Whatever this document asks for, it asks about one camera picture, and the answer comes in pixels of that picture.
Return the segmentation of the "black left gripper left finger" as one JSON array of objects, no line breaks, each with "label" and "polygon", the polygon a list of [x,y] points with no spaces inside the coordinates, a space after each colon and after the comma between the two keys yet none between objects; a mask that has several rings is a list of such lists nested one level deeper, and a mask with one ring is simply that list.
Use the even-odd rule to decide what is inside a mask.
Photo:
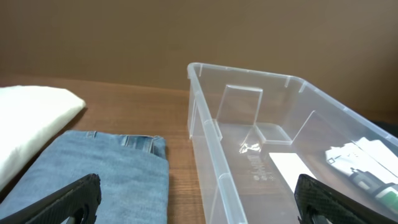
[{"label": "black left gripper left finger", "polygon": [[100,177],[97,174],[88,174],[1,219],[1,224],[90,224],[96,221],[96,211],[100,203]]}]

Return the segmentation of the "cream cloth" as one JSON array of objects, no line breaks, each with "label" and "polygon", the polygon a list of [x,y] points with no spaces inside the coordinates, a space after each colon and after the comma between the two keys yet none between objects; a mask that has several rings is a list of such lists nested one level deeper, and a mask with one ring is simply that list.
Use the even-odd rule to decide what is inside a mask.
[{"label": "cream cloth", "polygon": [[49,86],[1,88],[1,189],[86,103],[74,93]]}]

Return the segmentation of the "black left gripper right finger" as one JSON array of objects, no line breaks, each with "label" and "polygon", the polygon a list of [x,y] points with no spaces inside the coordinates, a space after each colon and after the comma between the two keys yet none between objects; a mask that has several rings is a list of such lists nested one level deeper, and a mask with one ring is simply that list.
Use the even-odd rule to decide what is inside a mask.
[{"label": "black left gripper right finger", "polygon": [[299,175],[294,197],[300,224],[397,224],[307,174]]}]

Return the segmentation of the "blue jeans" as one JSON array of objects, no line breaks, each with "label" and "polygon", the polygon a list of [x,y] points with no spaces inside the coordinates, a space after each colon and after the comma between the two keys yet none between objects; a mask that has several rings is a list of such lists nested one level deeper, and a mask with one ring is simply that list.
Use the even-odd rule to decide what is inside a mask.
[{"label": "blue jeans", "polygon": [[97,223],[167,223],[169,162],[160,136],[67,131],[1,203],[5,218],[87,174],[100,178]]}]

